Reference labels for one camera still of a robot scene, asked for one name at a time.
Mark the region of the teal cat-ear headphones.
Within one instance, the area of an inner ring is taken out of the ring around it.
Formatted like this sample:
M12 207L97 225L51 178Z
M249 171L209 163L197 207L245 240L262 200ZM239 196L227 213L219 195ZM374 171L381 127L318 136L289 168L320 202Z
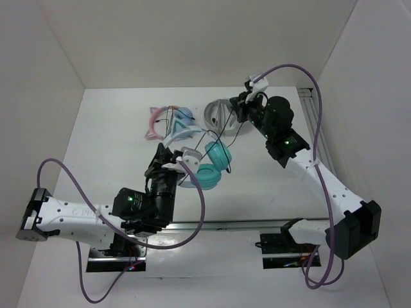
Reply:
M195 182L198 182L203 190L211 190L221 180L222 171L231 168L232 161L228 147L221 141L217 133L204 130L197 125L188 125L175 118L171 123L171 132L163 140L162 144L168 149L173 141L187 134L192 135L194 133L204 133L212 139L211 142L205 145L205 153L183 146L180 150L172 153L171 158L167 158L161 166L164 169L186 175L187 172L181 166L181 163L184 163L193 175L190 175L189 178L181 179L179 185L183 188L194 188Z

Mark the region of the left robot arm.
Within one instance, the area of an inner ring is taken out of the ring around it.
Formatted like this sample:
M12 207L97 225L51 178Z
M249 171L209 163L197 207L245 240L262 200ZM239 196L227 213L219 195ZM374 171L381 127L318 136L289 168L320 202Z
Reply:
M177 154L159 144L145 171L143 192L122 188L111 205L89 207L54 198L45 188L33 190L16 238L41 242L61 237L88 244L106 256L119 257L173 220L177 182L182 175L164 168Z

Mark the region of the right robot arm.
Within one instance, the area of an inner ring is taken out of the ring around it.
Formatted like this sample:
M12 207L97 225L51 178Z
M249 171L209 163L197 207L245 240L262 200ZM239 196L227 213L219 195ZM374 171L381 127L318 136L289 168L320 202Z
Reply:
M330 226L297 218L287 224L280 236L283 249L293 252L301 244L326 244L337 257L348 260L378 237L381 207L350 191L319 159L293 128L294 112L290 102L274 96L246 102L239 97L230 103L238 122L250 122L266 139L270 156L293 173L332 213Z

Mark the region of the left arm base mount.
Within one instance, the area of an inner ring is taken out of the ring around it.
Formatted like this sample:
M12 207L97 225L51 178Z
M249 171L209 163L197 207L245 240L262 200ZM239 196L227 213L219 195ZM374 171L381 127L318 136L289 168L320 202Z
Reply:
M124 239L117 239L107 250L90 248L86 263L87 273L120 273L146 271L147 249Z

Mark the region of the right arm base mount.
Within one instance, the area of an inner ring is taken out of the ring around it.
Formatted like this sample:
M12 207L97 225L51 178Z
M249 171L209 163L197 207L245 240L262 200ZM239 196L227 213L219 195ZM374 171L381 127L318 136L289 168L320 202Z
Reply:
M254 246L261 250L264 270L300 268L315 248L312 244L286 244L281 234L260 234Z

